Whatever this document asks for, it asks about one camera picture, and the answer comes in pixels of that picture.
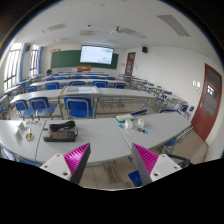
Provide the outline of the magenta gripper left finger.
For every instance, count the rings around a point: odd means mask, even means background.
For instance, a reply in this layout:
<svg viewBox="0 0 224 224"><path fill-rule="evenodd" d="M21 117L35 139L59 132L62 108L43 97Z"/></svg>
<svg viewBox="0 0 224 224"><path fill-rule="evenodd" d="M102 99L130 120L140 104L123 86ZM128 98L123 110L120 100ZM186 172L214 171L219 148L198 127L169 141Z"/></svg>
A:
<svg viewBox="0 0 224 224"><path fill-rule="evenodd" d="M55 154L41 166L41 169L79 184L90 153L90 144L86 143L64 155Z"/></svg>

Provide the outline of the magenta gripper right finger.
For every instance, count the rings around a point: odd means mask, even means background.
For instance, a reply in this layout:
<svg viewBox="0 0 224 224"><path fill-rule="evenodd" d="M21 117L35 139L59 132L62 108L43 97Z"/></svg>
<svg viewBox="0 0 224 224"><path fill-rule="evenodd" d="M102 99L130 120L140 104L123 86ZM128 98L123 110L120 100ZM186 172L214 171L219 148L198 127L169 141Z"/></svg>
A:
<svg viewBox="0 0 224 224"><path fill-rule="evenodd" d="M158 155L135 143L132 144L131 152L143 185L181 170L181 167L166 154Z"/></svg>

